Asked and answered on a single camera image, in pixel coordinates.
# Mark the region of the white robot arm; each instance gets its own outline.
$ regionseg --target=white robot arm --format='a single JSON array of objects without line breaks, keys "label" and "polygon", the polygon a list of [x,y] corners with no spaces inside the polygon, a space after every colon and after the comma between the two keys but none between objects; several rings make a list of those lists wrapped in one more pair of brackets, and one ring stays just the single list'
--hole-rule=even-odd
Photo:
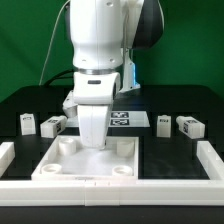
[{"label": "white robot arm", "polygon": [[[73,65],[78,69],[74,73],[73,100],[78,104],[84,146],[105,147],[113,100],[122,86],[117,68],[125,62],[126,49],[150,47],[156,41],[151,36],[155,27],[150,25],[150,34],[147,34],[142,31],[140,22],[151,24],[152,12],[160,26],[156,28],[156,35],[160,37],[163,18],[158,0],[71,0]],[[128,73],[130,67],[124,66],[124,70]]]}]

